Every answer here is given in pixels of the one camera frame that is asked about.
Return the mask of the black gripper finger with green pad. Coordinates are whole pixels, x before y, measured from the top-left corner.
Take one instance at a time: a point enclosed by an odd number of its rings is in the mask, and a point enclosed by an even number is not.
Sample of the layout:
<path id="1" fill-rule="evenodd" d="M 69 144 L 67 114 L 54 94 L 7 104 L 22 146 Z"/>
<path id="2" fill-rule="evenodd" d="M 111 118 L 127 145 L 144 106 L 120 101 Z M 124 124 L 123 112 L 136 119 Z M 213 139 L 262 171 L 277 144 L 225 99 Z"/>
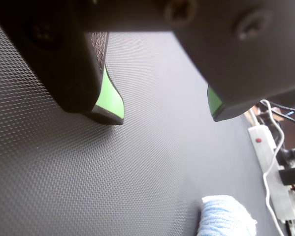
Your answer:
<path id="1" fill-rule="evenodd" d="M 295 0 L 164 0 L 162 10 L 222 102 L 215 121 L 262 99 L 295 104 Z"/>
<path id="2" fill-rule="evenodd" d="M 105 66 L 109 34 L 86 30 L 93 0 L 0 0 L 0 26 L 67 113 L 124 122 L 123 99 Z"/>

